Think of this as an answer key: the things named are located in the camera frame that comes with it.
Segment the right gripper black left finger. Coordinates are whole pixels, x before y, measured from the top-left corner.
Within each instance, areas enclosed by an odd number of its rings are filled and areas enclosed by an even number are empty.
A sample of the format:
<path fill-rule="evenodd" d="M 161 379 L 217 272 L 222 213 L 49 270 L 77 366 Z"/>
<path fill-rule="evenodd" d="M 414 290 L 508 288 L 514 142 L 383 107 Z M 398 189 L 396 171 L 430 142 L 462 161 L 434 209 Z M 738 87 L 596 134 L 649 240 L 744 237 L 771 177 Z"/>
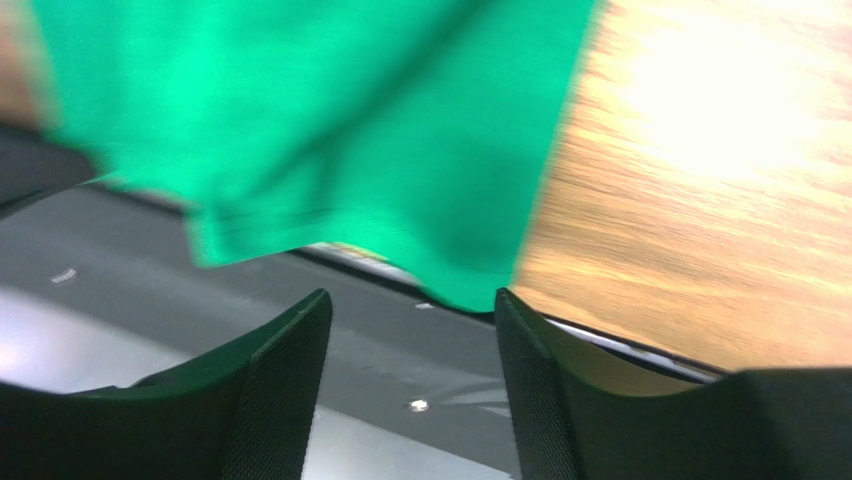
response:
<path fill-rule="evenodd" d="M 268 323 L 126 387 L 3 384 L 5 479 L 298 479 L 330 337 L 316 290 Z"/>

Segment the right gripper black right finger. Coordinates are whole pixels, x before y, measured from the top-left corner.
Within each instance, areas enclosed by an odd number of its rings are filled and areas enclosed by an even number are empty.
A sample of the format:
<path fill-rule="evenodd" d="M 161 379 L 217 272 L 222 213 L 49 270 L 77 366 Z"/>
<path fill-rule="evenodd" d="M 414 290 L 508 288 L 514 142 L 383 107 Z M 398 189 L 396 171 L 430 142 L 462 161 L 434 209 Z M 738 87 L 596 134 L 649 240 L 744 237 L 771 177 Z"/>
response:
<path fill-rule="evenodd" d="M 495 324 L 526 479 L 847 479 L 847 368 L 690 383 L 562 332 L 511 291 Z"/>

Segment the green t shirt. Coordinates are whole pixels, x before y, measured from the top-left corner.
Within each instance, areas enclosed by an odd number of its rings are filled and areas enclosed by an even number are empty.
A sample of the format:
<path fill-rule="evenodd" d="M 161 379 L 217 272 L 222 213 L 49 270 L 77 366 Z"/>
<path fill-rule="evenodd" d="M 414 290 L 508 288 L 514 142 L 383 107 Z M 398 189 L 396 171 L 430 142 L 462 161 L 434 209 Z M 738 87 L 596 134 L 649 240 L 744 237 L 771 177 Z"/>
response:
<path fill-rule="evenodd" d="M 197 261 L 320 242 L 488 312 L 592 1 L 35 1 L 50 139 L 187 208 Z"/>

